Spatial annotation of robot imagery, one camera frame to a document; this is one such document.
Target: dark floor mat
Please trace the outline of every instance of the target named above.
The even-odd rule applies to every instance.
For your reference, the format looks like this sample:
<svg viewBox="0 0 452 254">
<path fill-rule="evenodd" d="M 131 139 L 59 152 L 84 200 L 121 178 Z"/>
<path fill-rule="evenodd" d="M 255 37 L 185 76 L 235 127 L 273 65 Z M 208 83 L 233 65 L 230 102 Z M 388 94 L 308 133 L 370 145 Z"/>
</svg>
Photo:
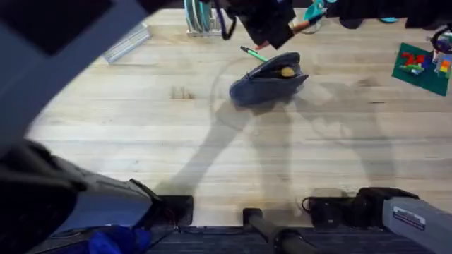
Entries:
<svg viewBox="0 0 452 254">
<path fill-rule="evenodd" d="M 254 233 L 234 235 L 240 229 L 191 229 L 190 234 L 174 233 L 148 253 L 154 254 L 271 254 L 271 248 Z M 156 229 L 154 240 L 167 232 Z M 322 250 L 353 254 L 432 254 L 411 240 L 379 229 L 360 231 L 349 228 L 316 230 L 300 228 L 308 241 Z"/>
</svg>

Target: black object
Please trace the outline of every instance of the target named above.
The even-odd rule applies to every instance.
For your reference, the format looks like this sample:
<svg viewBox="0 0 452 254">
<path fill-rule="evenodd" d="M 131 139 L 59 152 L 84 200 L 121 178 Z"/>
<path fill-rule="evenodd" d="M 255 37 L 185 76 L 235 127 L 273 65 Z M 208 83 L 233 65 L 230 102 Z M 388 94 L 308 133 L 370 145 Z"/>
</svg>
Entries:
<svg viewBox="0 0 452 254">
<path fill-rule="evenodd" d="M 344 28 L 348 28 L 348 29 L 357 29 L 358 27 L 361 26 L 362 24 L 362 19 L 342 19 L 339 18 L 339 22 L 340 24 L 344 27 Z"/>
<path fill-rule="evenodd" d="M 257 45 L 269 42 L 278 49 L 294 36 L 288 25 L 295 18 L 292 0 L 227 0 L 227 3 L 228 16 L 238 17 Z"/>
<path fill-rule="evenodd" d="M 28 140 L 14 146 L 0 159 L 0 253 L 25 253 L 55 232 L 60 232 L 61 226 L 68 222 L 74 226 L 72 229 L 86 229 L 90 226 L 84 225 L 92 225 L 90 219 L 102 212 L 105 214 L 99 218 L 103 216 L 106 219 L 96 222 L 100 226 L 118 222 L 114 216 L 118 211 L 120 223 L 130 222 L 137 228 L 191 223 L 192 196 L 158 196 L 137 180 L 110 181 L 105 176 L 75 166 L 72 168 L 60 160 L 42 145 Z M 113 204 L 114 201 L 121 202 L 121 198 L 131 201 L 122 204 L 132 206 L 142 202 L 142 210 L 127 207 L 125 209 L 131 212 L 122 213 L 124 208 Z M 113 210 L 96 210 L 100 203 Z"/>
<path fill-rule="evenodd" d="M 232 33 L 234 33 L 234 31 L 235 31 L 235 25 L 237 24 L 237 17 L 234 13 L 231 12 L 230 9 L 226 10 L 227 15 L 229 16 L 229 18 L 232 19 L 231 27 L 226 32 L 226 22 L 225 22 L 225 18 L 223 17 L 223 14 L 221 12 L 221 9 L 220 9 L 220 2 L 219 2 L 219 0 L 213 0 L 213 3 L 215 5 L 215 10 L 217 11 L 218 21 L 220 22 L 221 37 L 224 40 L 229 40 L 232 36 Z"/>
<path fill-rule="evenodd" d="M 408 18 L 406 28 L 424 28 L 436 22 L 452 22 L 452 1 L 337 0 L 326 16 L 347 19 Z"/>
<path fill-rule="evenodd" d="M 343 209 L 341 206 L 348 204 L 352 198 L 316 198 L 309 197 L 306 201 L 309 203 L 311 222 L 318 229 L 333 229 L 343 223 Z"/>
<path fill-rule="evenodd" d="M 3 0 L 0 20 L 52 55 L 89 28 L 112 4 L 110 0 Z"/>
<path fill-rule="evenodd" d="M 312 224 L 318 228 L 334 228 L 340 224 L 367 229 L 383 225 L 383 204 L 394 197 L 419 199 L 415 194 L 398 188 L 361 188 L 354 198 L 317 198 L 309 197 L 309 209 Z"/>
<path fill-rule="evenodd" d="M 244 52 L 248 52 L 249 50 L 253 50 L 253 49 L 250 49 L 250 48 L 247 48 L 247 47 L 243 47 L 243 46 L 240 46 L 240 49 L 243 50 Z"/>
<path fill-rule="evenodd" d="M 274 253 L 287 254 L 328 254 L 319 251 L 315 246 L 303 239 L 295 229 L 287 226 L 275 226 L 263 219 L 263 213 L 258 208 L 245 208 L 243 210 L 244 228 L 256 230 L 264 240 L 273 248 Z"/>
<path fill-rule="evenodd" d="M 369 230 L 351 229 L 346 226 L 337 229 L 315 229 L 293 227 L 304 240 L 318 246 L 323 250 L 335 250 L 343 254 L 433 254 L 433 252 L 409 240 L 389 231 L 377 228 Z M 235 234 L 242 230 L 241 226 L 190 226 L 184 227 L 185 231 L 178 234 L 174 232 L 154 246 L 151 252 L 154 254 L 272 254 L 260 234 L 257 232 L 246 232 Z M 168 234 L 166 226 L 151 229 L 153 242 Z M 39 248 L 33 249 L 29 254 L 61 254 L 69 243 L 67 239 L 46 241 Z"/>
<path fill-rule="evenodd" d="M 295 75 L 282 77 L 281 69 L 284 67 L 292 68 Z M 299 54 L 284 53 L 261 64 L 232 84 L 230 97 L 241 107 L 287 99 L 297 92 L 307 78 L 308 75 L 303 74 L 299 66 Z"/>
</svg>

